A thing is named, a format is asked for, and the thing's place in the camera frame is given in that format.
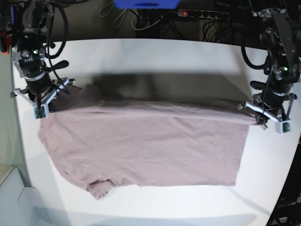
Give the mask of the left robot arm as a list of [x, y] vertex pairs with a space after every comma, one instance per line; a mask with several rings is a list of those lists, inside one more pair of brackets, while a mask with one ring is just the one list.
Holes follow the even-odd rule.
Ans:
[[251, 81], [250, 86], [258, 90], [252, 99], [240, 104], [240, 110], [248, 108], [254, 112], [258, 125], [266, 128], [268, 120], [275, 122], [276, 132], [283, 135], [292, 130], [289, 114], [296, 94], [290, 90], [301, 80], [301, 61], [293, 40], [293, 32], [286, 17], [286, 2], [283, 0], [250, 1], [253, 16], [262, 21], [260, 40], [267, 48], [268, 55], [262, 65], [253, 65], [241, 46], [245, 63], [263, 70], [266, 82]]

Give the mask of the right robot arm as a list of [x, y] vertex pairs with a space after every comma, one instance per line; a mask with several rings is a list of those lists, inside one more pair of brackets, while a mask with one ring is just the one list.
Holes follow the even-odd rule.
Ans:
[[[52, 41], [55, 9], [62, 16], [64, 31], [62, 44], [52, 55], [50, 49], [55, 47]], [[49, 0], [30, 0], [12, 16], [12, 62], [20, 77], [25, 80], [26, 88], [14, 89], [11, 96], [27, 101], [36, 119], [49, 117], [50, 103], [60, 91], [68, 94], [67, 86], [75, 81], [58, 75], [55, 75], [55, 79], [50, 77], [50, 73], [56, 73], [69, 65], [66, 60], [55, 65], [51, 62], [61, 55], [68, 32], [68, 20], [63, 6]]]

